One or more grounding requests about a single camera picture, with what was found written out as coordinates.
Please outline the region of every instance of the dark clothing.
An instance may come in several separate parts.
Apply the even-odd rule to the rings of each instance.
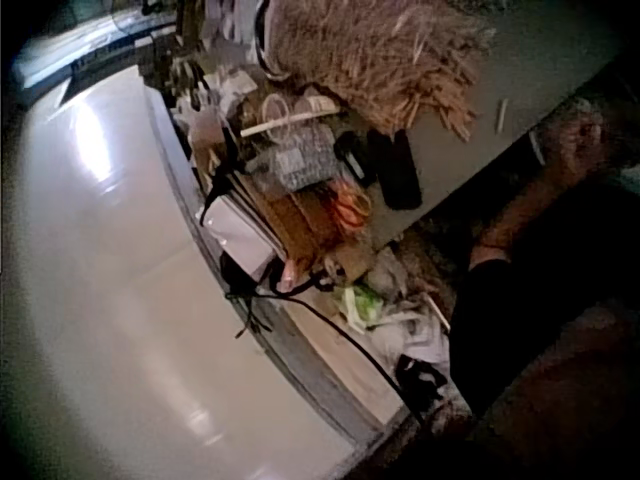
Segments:
[[[476,266],[458,292],[451,376],[473,412],[484,413],[565,323],[612,297],[640,310],[640,198],[583,185],[532,222],[511,264]]]
[[[471,465],[460,469],[494,478],[635,471],[639,220],[636,195],[585,185],[531,224],[511,264],[469,273],[452,319],[451,377],[479,423],[456,448]]]

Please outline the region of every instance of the black wire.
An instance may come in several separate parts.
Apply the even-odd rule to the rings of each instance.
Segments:
[[[333,328],[336,332],[338,332],[338,334],[341,337],[346,339],[351,345],[353,345],[356,348],[356,350],[358,350],[367,360],[369,360],[369,362],[375,367],[375,369],[378,371],[378,373],[380,375],[382,375],[382,377],[386,380],[386,382],[389,384],[389,386],[398,394],[400,399],[407,406],[407,408],[409,409],[411,414],[415,417],[415,419],[418,421],[420,426],[421,427],[424,426],[424,419],[420,415],[420,412],[418,412],[417,410],[415,410],[411,406],[411,400],[406,398],[404,392],[400,389],[398,384],[389,376],[389,374],[382,367],[382,365],[380,365],[378,363],[378,361],[375,358],[373,358],[373,356],[369,352],[367,352],[367,350],[365,350],[365,348],[362,345],[360,345],[358,342],[356,342],[353,339],[353,337],[351,337],[351,335],[349,335],[347,332],[345,332],[342,328],[340,328],[334,322],[329,320],[327,317],[322,315],[319,311],[317,311],[315,308],[313,308],[308,303],[303,302],[302,300],[298,300],[297,298],[282,297],[282,296],[279,296],[279,295],[263,295],[263,294],[259,294],[259,293],[251,293],[251,294],[230,294],[230,293],[227,293],[225,295],[225,298],[227,298],[228,300],[233,300],[233,299],[236,299],[236,298],[243,298],[243,299],[269,298],[269,299],[272,299],[272,300],[284,300],[286,302],[297,303],[298,305],[302,305],[307,310],[309,310],[311,313],[313,313],[316,317],[318,317],[320,320],[322,320],[324,323],[326,323],[331,328]]]

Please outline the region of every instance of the bundle of straw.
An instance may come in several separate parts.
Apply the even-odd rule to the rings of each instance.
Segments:
[[[444,0],[271,0],[269,61],[324,86],[385,134],[433,109],[463,140],[492,34]]]

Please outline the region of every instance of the white floor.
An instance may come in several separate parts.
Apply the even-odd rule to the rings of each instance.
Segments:
[[[25,438],[77,478],[325,476],[352,447],[251,335],[233,339],[137,68],[58,108],[62,88],[28,114],[5,198],[3,356]]]

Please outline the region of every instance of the debris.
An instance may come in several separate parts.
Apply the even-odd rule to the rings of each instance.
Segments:
[[[509,106],[509,99],[503,98],[500,100],[500,108],[498,109],[498,121],[496,122],[496,133],[499,135],[504,130],[504,117],[507,113],[507,107]]]

